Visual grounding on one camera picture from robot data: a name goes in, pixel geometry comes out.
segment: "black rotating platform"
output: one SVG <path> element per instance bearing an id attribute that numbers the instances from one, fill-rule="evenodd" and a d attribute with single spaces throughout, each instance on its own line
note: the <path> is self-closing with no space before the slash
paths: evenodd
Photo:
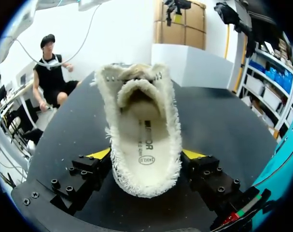
<path id="1" fill-rule="evenodd" d="M 109 146 L 103 100 L 97 87 L 90 87 L 93 74 L 73 91 L 59 108 L 34 155 L 27 181 L 37 179 L 51 187 L 72 166 L 78 155 L 89 155 Z M 241 182 L 241 191 L 251 186 L 271 158 L 276 141 L 259 118 L 227 90 L 174 85 L 179 110 L 183 148 L 220 160 L 220 166 Z M 76 218 L 117 231 L 163 232 L 197 228 L 202 232 L 216 218 L 187 180 L 152 199 L 122 191 L 109 173 L 99 192 L 93 192 Z"/>

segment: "yellow cable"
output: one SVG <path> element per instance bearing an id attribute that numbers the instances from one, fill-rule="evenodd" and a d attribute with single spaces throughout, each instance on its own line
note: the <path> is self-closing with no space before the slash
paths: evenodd
<path id="1" fill-rule="evenodd" d="M 245 61 L 246 43 L 247 43 L 247 36 L 246 35 L 244 35 L 244 36 L 245 36 L 245 38 L 244 38 L 243 56 L 242 56 L 242 63 L 241 63 L 242 65 L 245 65 L 244 61 Z M 237 92 L 237 87 L 238 87 L 239 82 L 241 80 L 242 70 L 243 70 L 243 68 L 240 67 L 239 72 L 238 72 L 237 82 L 235 83 L 234 90 L 233 90 L 235 93 Z"/>
<path id="2" fill-rule="evenodd" d="M 228 24 L 227 40 L 226 40 L 226 44 L 225 44 L 225 52 L 224 52 L 225 59 L 227 59 L 227 55 L 228 55 L 229 38 L 230 38 L 230 24 Z"/>

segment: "man's hand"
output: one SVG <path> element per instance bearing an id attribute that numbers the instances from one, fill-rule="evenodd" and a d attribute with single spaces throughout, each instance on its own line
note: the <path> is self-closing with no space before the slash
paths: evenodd
<path id="1" fill-rule="evenodd" d="M 69 64 L 66 66 L 66 69 L 69 71 L 69 72 L 72 72 L 73 71 L 73 65 L 72 64 Z"/>
<path id="2" fill-rule="evenodd" d="M 46 103 L 44 101 L 42 101 L 39 104 L 39 107 L 40 107 L 40 109 L 41 109 L 42 112 L 45 112 L 48 109 L 48 107 L 47 107 L 47 105 L 46 105 Z"/>

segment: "man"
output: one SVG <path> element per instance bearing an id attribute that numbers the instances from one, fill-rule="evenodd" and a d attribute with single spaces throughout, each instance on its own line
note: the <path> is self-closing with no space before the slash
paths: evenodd
<path id="1" fill-rule="evenodd" d="M 55 37 L 52 34 L 45 36 L 41 41 L 41 49 L 43 51 L 42 59 L 39 61 L 44 64 L 57 64 L 61 63 L 62 56 L 53 54 L 53 47 L 55 43 Z M 73 66 L 68 63 L 64 63 L 63 67 L 67 68 L 69 72 L 73 71 Z M 37 99 L 40 109 L 45 111 L 47 109 L 47 103 L 54 106 L 61 106 L 68 95 L 80 84 L 78 81 L 65 82 L 61 66 L 57 67 L 45 67 L 37 64 L 34 67 L 34 84 L 33 94 Z M 43 89 L 43 95 L 46 100 L 43 100 L 38 88 Z"/>

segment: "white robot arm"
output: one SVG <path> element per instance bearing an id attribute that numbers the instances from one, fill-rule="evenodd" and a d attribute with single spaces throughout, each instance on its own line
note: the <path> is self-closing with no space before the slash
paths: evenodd
<path id="1" fill-rule="evenodd" d="M 39 9 L 47 9 L 51 7 L 57 7 L 59 3 L 61 5 L 67 5 L 74 2 L 78 2 L 79 11 L 87 11 L 92 7 L 99 5 L 101 3 L 110 0 L 62 0 L 62 2 L 54 2 L 47 4 L 42 2 L 43 0 L 30 0 L 23 9 L 21 9 L 20 14 L 13 19 L 12 25 L 5 31 L 5 34 L 0 39 L 0 64 L 6 59 L 9 53 L 9 49 L 14 43 L 15 39 L 27 28 L 31 26 L 34 21 L 35 12 Z"/>

